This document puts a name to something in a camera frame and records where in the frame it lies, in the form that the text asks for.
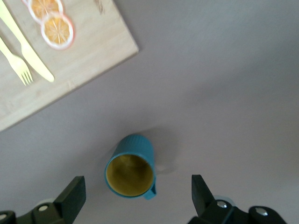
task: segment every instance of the screw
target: screw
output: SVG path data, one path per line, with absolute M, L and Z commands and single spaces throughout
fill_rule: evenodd
M 258 214 L 262 215 L 262 216 L 267 216 L 268 215 L 267 211 L 263 208 L 256 208 L 256 212 Z
M 5 219 L 6 216 L 7 216 L 7 214 L 2 214 L 2 215 L 0 215 L 0 220 Z
M 47 208 L 48 208 L 47 205 L 43 205 L 43 206 L 39 207 L 38 210 L 39 210 L 39 211 L 45 211 Z
M 223 209 L 226 209 L 228 206 L 223 201 L 217 201 L 217 205 Z

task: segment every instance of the teal mug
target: teal mug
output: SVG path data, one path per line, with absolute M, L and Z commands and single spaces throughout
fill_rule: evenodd
M 105 168 L 105 181 L 125 198 L 156 196 L 154 149 L 142 135 L 132 134 L 120 141 Z

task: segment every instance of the dried orange slice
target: dried orange slice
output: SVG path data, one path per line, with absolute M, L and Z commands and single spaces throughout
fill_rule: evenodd
M 45 17 L 41 32 L 47 44 L 57 50 L 68 48 L 74 39 L 73 25 L 64 14 L 53 13 Z
M 28 9 L 35 21 L 41 23 L 50 13 L 63 13 L 61 0 L 28 0 Z

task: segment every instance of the orange slice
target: orange slice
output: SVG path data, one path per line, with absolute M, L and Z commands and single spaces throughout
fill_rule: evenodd
M 35 21 L 41 23 L 50 13 L 63 13 L 61 0 L 28 0 L 28 9 Z
M 74 39 L 73 25 L 70 19 L 63 14 L 49 14 L 44 18 L 41 32 L 47 44 L 57 50 L 68 48 Z

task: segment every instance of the mug rim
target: mug rim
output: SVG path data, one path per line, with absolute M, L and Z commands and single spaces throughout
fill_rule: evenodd
M 152 170 L 153 172 L 153 182 L 151 184 L 151 186 L 149 187 L 149 189 L 147 189 L 144 193 L 140 194 L 140 195 L 137 195 L 137 196 L 125 196 L 125 195 L 122 195 L 118 192 L 116 192 L 114 189 L 112 189 L 112 187 L 110 186 L 110 184 L 108 183 L 108 180 L 107 180 L 107 168 L 109 166 L 109 164 L 117 157 L 119 156 L 122 156 L 122 155 L 135 155 L 135 156 L 138 156 L 140 158 L 142 158 L 143 160 L 145 160 L 148 164 L 149 164 L 149 167 L 150 169 Z M 138 198 L 138 197 L 142 197 L 143 195 L 145 195 L 149 190 L 151 190 L 153 188 L 153 186 L 155 185 L 156 183 L 156 173 L 155 173 L 155 168 L 153 167 L 153 164 L 149 163 L 147 159 L 144 158 L 143 155 L 141 154 L 138 154 L 138 153 L 133 153 L 133 152 L 123 152 L 123 153 L 119 153 L 113 157 L 110 158 L 109 162 L 107 163 L 106 167 L 105 167 L 105 172 L 104 172 L 104 177 L 105 177 L 105 182 L 106 182 L 106 185 L 109 187 L 109 189 L 114 192 L 116 195 L 118 196 L 121 196 L 121 197 L 125 197 L 125 198 Z

